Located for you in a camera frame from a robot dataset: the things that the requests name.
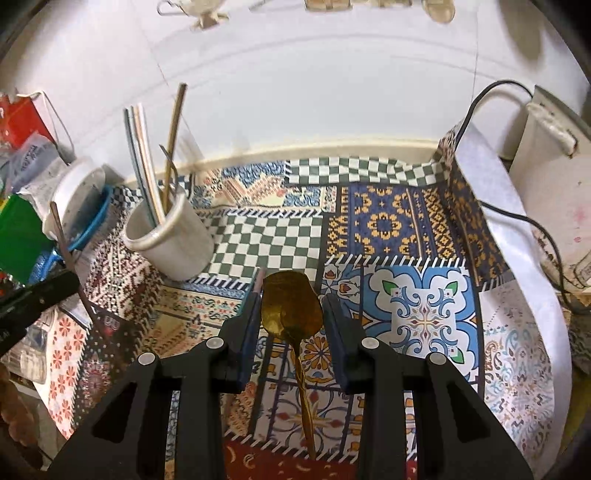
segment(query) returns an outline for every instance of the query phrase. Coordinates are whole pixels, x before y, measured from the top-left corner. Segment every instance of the red floral pattern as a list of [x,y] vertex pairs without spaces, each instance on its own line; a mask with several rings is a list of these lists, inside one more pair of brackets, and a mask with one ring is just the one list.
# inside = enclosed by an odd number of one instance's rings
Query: red floral pattern
[[72,398],[77,383],[79,361],[86,342],[86,332],[68,315],[60,313],[48,337],[47,355],[51,359],[47,374],[47,390],[40,390],[41,398],[58,430],[65,438],[72,429]]

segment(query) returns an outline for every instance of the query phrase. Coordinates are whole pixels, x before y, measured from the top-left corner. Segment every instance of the white appliance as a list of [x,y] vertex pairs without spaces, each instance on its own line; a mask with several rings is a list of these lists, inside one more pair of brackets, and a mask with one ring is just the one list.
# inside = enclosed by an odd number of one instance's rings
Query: white appliance
[[[543,225],[560,251],[565,288],[591,293],[591,128],[540,87],[509,175],[530,218]],[[558,283],[549,242],[542,267]]]

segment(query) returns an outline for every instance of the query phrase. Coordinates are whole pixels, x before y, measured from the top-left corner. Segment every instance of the green container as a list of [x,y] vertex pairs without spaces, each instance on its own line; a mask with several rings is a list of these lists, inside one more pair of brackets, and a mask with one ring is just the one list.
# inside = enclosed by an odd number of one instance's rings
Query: green container
[[31,204],[12,195],[0,210],[0,270],[27,284],[39,255],[52,247]]

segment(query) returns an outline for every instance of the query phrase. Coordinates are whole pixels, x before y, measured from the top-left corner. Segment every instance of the black cable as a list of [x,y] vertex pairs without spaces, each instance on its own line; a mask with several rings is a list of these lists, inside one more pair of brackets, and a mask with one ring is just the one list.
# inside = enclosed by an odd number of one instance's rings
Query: black cable
[[474,110],[476,110],[476,107],[478,106],[480,101],[488,94],[488,92],[490,92],[493,88],[498,87],[499,85],[518,86],[519,88],[524,89],[528,93],[530,98],[534,97],[534,94],[530,92],[529,88],[527,88],[522,83],[516,82],[515,80],[497,80],[496,82],[492,82],[488,87],[486,87],[483,91],[481,91],[480,94],[476,98],[474,98],[474,100],[470,104],[470,108],[468,109],[468,113],[466,114],[466,118],[464,119],[464,122],[462,123],[462,126],[460,127],[460,129],[458,130],[457,135],[456,135],[456,148],[459,145],[460,140],[464,136],[464,132],[466,131],[466,128],[468,127],[468,124],[470,123],[470,120],[472,120],[472,115],[474,115]]
[[[496,82],[491,83],[488,87],[486,87],[483,91],[481,91],[481,93],[470,104],[470,108],[468,109],[468,113],[466,114],[466,117],[465,117],[464,121],[462,122],[462,126],[460,127],[460,129],[458,130],[457,135],[456,135],[456,143],[455,143],[456,149],[460,143],[460,140],[464,136],[464,132],[466,131],[466,128],[468,127],[470,120],[472,119],[472,116],[474,115],[474,110],[476,110],[476,107],[478,106],[480,101],[486,96],[486,94],[488,92],[490,92],[493,88],[498,87],[499,85],[518,86],[521,89],[525,90],[531,98],[534,97],[533,93],[531,93],[530,90],[525,85],[523,85],[522,83],[516,82],[515,80],[498,80]],[[480,203],[480,205],[482,205],[485,208],[488,208],[489,210],[492,210],[493,212],[499,213],[499,214],[504,215],[509,218],[513,218],[515,220],[521,220],[522,222],[527,222],[530,225],[535,226],[540,232],[542,232],[542,234],[548,239],[548,242],[550,243],[550,245],[552,246],[552,249],[554,250],[554,257],[556,259],[556,264],[557,264],[557,269],[558,269],[558,285],[555,285],[555,283],[552,281],[552,279],[550,277],[548,277],[548,275],[546,275],[546,277],[548,278],[548,280],[550,281],[552,286],[560,292],[560,295],[562,296],[562,300],[564,302],[564,305],[573,314],[586,315],[586,314],[591,313],[591,308],[575,307],[574,305],[571,304],[570,300],[566,296],[566,294],[569,292],[567,292],[566,289],[564,288],[564,266],[562,264],[562,258],[560,256],[560,251],[558,250],[558,246],[556,245],[556,242],[552,238],[552,235],[550,235],[550,233],[548,233],[548,230],[546,230],[538,222],[529,218],[528,216],[519,215],[518,213],[507,212],[506,210],[503,210],[499,207],[495,207],[494,205],[491,205],[490,203],[483,202],[481,200],[478,200],[478,202]]]
[[552,238],[552,235],[550,235],[548,233],[548,230],[546,230],[543,226],[541,226],[534,219],[526,217],[525,215],[519,215],[518,213],[507,212],[506,210],[503,210],[499,207],[495,207],[494,205],[491,205],[490,203],[483,202],[482,200],[478,200],[478,202],[483,207],[488,208],[489,210],[492,210],[493,212],[500,213],[501,215],[504,215],[509,218],[513,218],[515,220],[521,220],[522,222],[527,222],[530,225],[535,226],[540,232],[542,232],[544,234],[544,236],[548,239],[548,242],[550,242],[550,245],[552,246],[552,250],[554,250],[554,257],[556,259],[556,263],[558,264],[558,285],[557,286],[554,285],[554,282],[552,282],[551,280],[550,280],[550,283],[552,283],[553,287],[556,288],[560,292],[560,294],[562,296],[562,300],[564,301],[564,304],[571,312],[573,312],[574,314],[578,314],[578,315],[588,314],[591,309],[580,309],[578,307],[575,307],[574,305],[571,304],[570,300],[566,296],[567,292],[564,289],[564,268],[562,265],[562,258],[560,257],[560,251],[558,250],[558,246],[556,245],[556,242]]

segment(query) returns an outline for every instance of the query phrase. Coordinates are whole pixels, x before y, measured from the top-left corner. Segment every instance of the white wall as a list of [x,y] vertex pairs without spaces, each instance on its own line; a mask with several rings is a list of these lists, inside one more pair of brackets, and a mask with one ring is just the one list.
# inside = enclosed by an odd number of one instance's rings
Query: white wall
[[[128,179],[122,108],[144,103],[160,170],[157,145],[179,82],[189,84],[180,136],[194,145],[179,164],[312,140],[436,140],[481,88],[504,77],[538,83],[577,112],[589,87],[525,0],[456,0],[449,25],[432,22],[418,0],[328,14],[305,11],[303,0],[272,0],[257,12],[231,8],[227,24],[205,32],[190,29],[192,18],[158,16],[156,3],[52,0],[0,64],[0,90],[46,90],[76,153]],[[475,123],[512,157],[525,98],[508,92],[483,105]]]

